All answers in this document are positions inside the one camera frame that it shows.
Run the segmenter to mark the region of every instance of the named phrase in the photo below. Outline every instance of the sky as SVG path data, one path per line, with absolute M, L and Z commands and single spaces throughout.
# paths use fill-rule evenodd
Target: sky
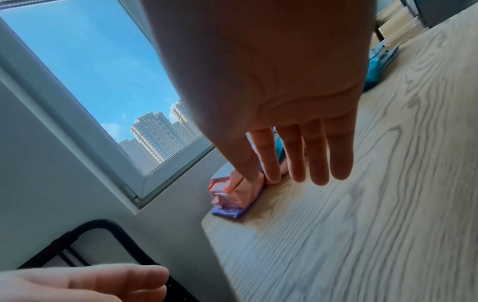
M 64 0 L 0 17 L 116 141 L 136 118 L 170 114 L 179 96 L 148 39 L 118 0 Z

